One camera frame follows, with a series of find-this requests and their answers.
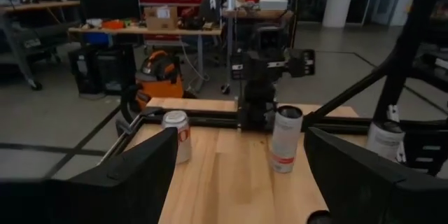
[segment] orange vacuum cleaner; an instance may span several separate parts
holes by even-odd
[[[196,98],[183,89],[179,59],[163,50],[143,61],[135,79],[136,84],[123,92],[120,103],[128,123],[134,120],[131,112],[140,113],[152,97]]]

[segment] blue container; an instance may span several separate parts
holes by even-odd
[[[109,35],[102,32],[92,32],[84,34],[85,42],[91,45],[109,44]]]

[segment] concrete floor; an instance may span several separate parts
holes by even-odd
[[[390,53],[399,33],[399,28],[348,27],[341,30],[301,25],[296,46],[316,50],[316,75],[293,79],[285,74],[278,84],[279,101],[327,102],[369,74],[372,65],[380,64]],[[96,101],[78,97],[67,60],[67,51],[76,46],[71,44],[59,49],[62,57],[59,66],[36,65],[36,75],[44,85],[40,92],[31,91],[21,78],[0,83],[0,178],[51,176],[69,179],[95,166],[117,139],[114,122],[119,115],[91,140],[81,141],[116,108],[119,97]],[[136,49],[137,64],[143,57],[142,49]],[[194,76],[188,66],[183,68],[186,80]],[[200,98],[234,99],[238,95],[236,83],[232,84],[230,95],[221,94],[224,68],[208,66],[206,72],[210,81],[198,94]],[[345,105],[352,106],[360,116],[372,116],[383,82],[369,87]],[[399,108],[402,119],[446,119],[447,96],[419,80],[409,79]]]

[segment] wooden tabletop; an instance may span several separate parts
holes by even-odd
[[[123,29],[81,29],[81,28],[69,28],[69,32],[102,32],[106,34],[149,34],[149,35],[207,35],[207,36],[219,36],[221,35],[222,29],[216,28],[211,31],[205,30],[187,30],[187,29],[155,29],[149,30],[145,27],[128,27]]]
[[[67,6],[77,6],[80,5],[80,1],[42,1],[40,3],[25,3],[16,5],[14,7],[0,7],[1,11],[5,12],[15,12],[15,11],[32,11],[41,10],[46,8],[56,8],[56,7],[67,7]]]
[[[223,17],[226,18],[253,18],[253,19],[277,19],[282,18],[285,20],[291,19],[293,12],[288,10],[284,13],[284,10],[255,10],[253,12],[246,12],[244,9],[241,10],[224,10]]]
[[[170,109],[234,111],[233,101],[152,98],[149,106]],[[304,113],[318,105],[298,105]],[[332,116],[357,117],[350,107]],[[144,125],[127,149],[161,130]],[[192,127],[192,158],[176,166],[159,223],[305,224],[327,209],[308,165],[303,135],[293,172],[279,174],[269,165],[271,136],[235,129]],[[342,136],[358,145],[365,137]]]

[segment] aluminum can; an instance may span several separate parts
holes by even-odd
[[[367,135],[367,149],[391,161],[397,161],[397,151],[405,133],[397,122],[372,122]]]
[[[277,109],[271,146],[274,171],[287,173],[293,170],[302,121],[303,112],[299,108],[281,106]]]
[[[184,111],[170,111],[163,116],[162,127],[177,128],[177,158],[176,164],[186,162],[191,158],[191,135],[187,113]]]

